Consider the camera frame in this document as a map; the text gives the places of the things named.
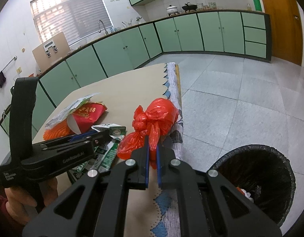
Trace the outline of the person's left hand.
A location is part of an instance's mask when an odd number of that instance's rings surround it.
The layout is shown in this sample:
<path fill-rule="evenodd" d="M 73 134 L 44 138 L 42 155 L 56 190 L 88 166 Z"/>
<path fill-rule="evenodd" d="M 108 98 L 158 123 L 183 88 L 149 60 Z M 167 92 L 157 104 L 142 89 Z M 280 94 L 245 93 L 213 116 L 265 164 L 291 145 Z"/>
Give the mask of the person's left hand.
<path fill-rule="evenodd" d="M 56 178 L 49 179 L 45 182 L 47 189 L 43 194 L 44 205 L 47 207 L 58 198 L 58 180 Z M 5 194 L 8 201 L 6 209 L 9 215 L 21 225 L 25 225 L 30 221 L 30 217 L 25 210 L 25 205 L 36 207 L 37 202 L 32 196 L 20 187 L 5 188 Z"/>

